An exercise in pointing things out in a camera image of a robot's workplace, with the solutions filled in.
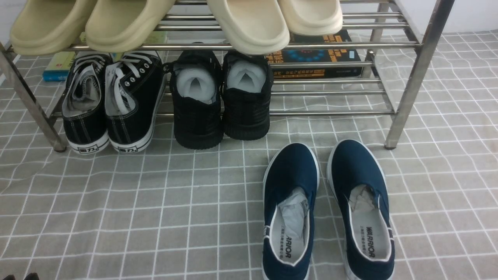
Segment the white wall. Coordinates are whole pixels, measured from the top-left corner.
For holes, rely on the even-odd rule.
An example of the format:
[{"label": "white wall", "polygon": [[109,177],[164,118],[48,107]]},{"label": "white wall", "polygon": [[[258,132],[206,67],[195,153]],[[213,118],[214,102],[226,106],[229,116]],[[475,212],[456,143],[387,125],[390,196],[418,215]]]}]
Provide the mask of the white wall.
[{"label": "white wall", "polygon": [[[0,0],[0,41],[8,41],[8,33],[15,17],[26,0]],[[430,18],[436,0],[400,0],[408,10],[420,32]],[[174,12],[205,12],[200,7],[176,7]],[[375,4],[344,4],[345,12],[375,11]],[[498,0],[456,0],[446,26],[446,32],[484,31],[498,29]]]}]

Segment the shoe rack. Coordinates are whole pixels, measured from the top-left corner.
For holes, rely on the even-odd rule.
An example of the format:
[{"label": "shoe rack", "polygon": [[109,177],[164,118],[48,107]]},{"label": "shoe rack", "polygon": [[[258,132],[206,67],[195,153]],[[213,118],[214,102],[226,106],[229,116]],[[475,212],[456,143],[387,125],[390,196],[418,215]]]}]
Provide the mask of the shoe rack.
[{"label": "shoe rack", "polygon": [[[437,43],[443,32],[444,26],[451,12],[455,0],[437,0],[432,16],[425,34],[420,36],[406,10],[399,0],[341,0],[341,4],[375,3],[378,5],[377,11],[362,13],[346,13],[344,19],[354,19],[355,22],[364,20],[365,23],[347,23],[343,29],[368,29],[372,31],[370,42],[336,42],[329,44],[290,44],[285,49],[310,50],[310,49],[365,49],[367,56],[363,62],[332,62],[332,63],[286,63],[274,65],[273,68],[322,68],[326,67],[363,67],[364,71],[359,78],[345,79],[314,79],[314,80],[275,80],[275,85],[309,85],[309,84],[378,84],[378,90],[338,90],[338,91],[278,91],[272,92],[275,96],[340,96],[340,95],[382,95],[385,101],[385,109],[382,110],[329,110],[329,111],[272,111],[271,116],[380,116],[388,115],[392,118],[392,126],[385,140],[384,146],[387,149],[394,149],[403,132],[408,115],[413,107],[415,98],[422,85],[422,81],[432,60]],[[177,0],[176,5],[206,5],[206,0]],[[221,31],[217,24],[205,24],[206,21],[214,21],[212,15],[178,15],[168,14],[164,21],[155,30],[162,31]],[[198,24],[169,25],[167,22],[195,22]],[[408,41],[381,42],[380,38],[384,29],[402,29]],[[375,55],[379,49],[393,48],[413,48],[417,54],[406,88],[397,108],[389,97],[389,92],[385,89],[381,76],[376,69]],[[158,51],[183,51],[183,50],[214,50],[228,51],[233,49],[228,44],[159,44],[143,45],[139,50]],[[66,49],[67,51],[88,51],[88,46],[75,43]],[[63,152],[66,144],[54,129],[55,121],[61,117],[61,101],[63,96],[58,97],[59,101],[44,111],[33,95],[25,80],[17,70],[13,59],[16,54],[13,48],[7,44],[0,43],[0,70],[5,74],[6,79],[12,84],[17,95],[26,106],[28,112],[34,118],[40,130],[57,152]],[[172,117],[172,112],[160,112],[158,117]]]}]

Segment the cream slipper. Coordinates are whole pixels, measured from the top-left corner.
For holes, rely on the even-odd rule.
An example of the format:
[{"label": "cream slipper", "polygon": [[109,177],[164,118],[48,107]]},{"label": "cream slipper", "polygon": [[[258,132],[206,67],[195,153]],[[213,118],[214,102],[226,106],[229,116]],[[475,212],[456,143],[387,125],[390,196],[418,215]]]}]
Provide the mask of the cream slipper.
[{"label": "cream slipper", "polygon": [[56,53],[85,29],[97,0],[27,0],[10,31],[14,51],[22,55]]},{"label": "cream slipper", "polygon": [[86,27],[87,44],[103,52],[140,47],[176,0],[98,0]]},{"label": "cream slipper", "polygon": [[342,29],[339,0],[278,0],[290,31],[299,35],[328,35]]},{"label": "cream slipper", "polygon": [[267,54],[289,44],[289,29],[277,0],[208,0],[230,44],[245,54]]}]

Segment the grid mat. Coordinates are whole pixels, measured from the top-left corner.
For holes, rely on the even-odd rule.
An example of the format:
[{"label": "grid mat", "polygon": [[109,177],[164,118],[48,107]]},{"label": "grid mat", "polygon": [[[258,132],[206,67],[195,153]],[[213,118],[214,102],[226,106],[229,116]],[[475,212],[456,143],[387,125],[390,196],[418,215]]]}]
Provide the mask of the grid mat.
[{"label": "grid mat", "polygon": [[[384,40],[394,40],[386,36]],[[166,54],[165,60],[178,57]],[[399,101],[415,54],[378,56]],[[50,57],[17,62],[47,108],[64,83],[45,83]],[[307,90],[329,86],[306,86]],[[286,90],[303,89],[286,86]],[[8,83],[0,87],[0,278],[260,280],[261,180],[284,145],[320,161],[312,280],[345,279],[343,225],[325,184],[338,141],[361,140],[390,193],[397,280],[498,278],[498,30],[445,35],[399,146],[389,117],[272,119],[257,141],[182,148],[158,120],[143,153],[55,153]],[[171,106],[165,98],[164,106]],[[273,109],[379,109],[381,97],[272,98]],[[58,121],[57,130],[63,134]]]}]

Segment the blue canvas shoe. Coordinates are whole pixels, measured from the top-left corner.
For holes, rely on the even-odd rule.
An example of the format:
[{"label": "blue canvas shoe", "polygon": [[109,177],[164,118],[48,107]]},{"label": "blue canvas shoe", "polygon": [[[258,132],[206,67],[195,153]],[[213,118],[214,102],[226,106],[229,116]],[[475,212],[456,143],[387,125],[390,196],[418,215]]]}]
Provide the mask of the blue canvas shoe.
[{"label": "blue canvas shoe", "polygon": [[300,143],[281,149],[266,169],[262,265],[265,280],[308,279],[319,179],[315,154]]},{"label": "blue canvas shoe", "polygon": [[344,220],[344,265],[350,280],[390,280],[394,239],[384,173],[356,140],[339,142],[329,157],[327,179]]}]

